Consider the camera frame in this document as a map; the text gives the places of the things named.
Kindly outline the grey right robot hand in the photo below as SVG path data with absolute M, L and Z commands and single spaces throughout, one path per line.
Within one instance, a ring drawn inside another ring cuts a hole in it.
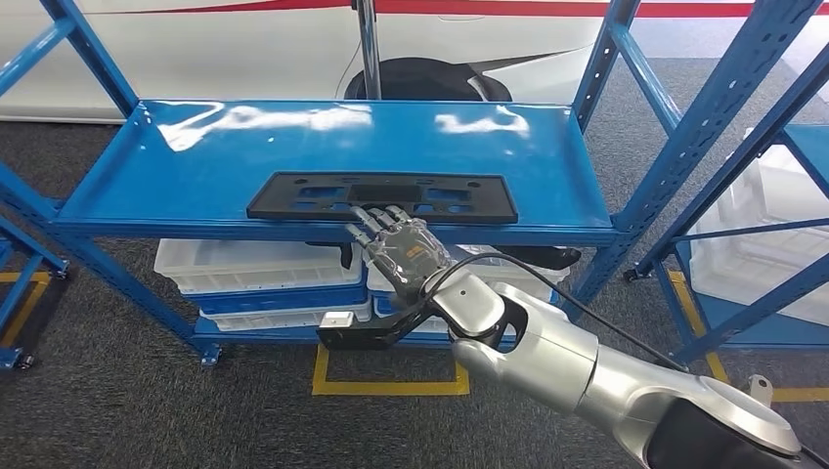
M 352 206 L 350 211 L 363 225 L 348 224 L 346 230 L 391 283 L 401 302 L 418 302 L 426 282 L 451 266 L 449 252 L 427 224 L 399 206 L 368 210 Z

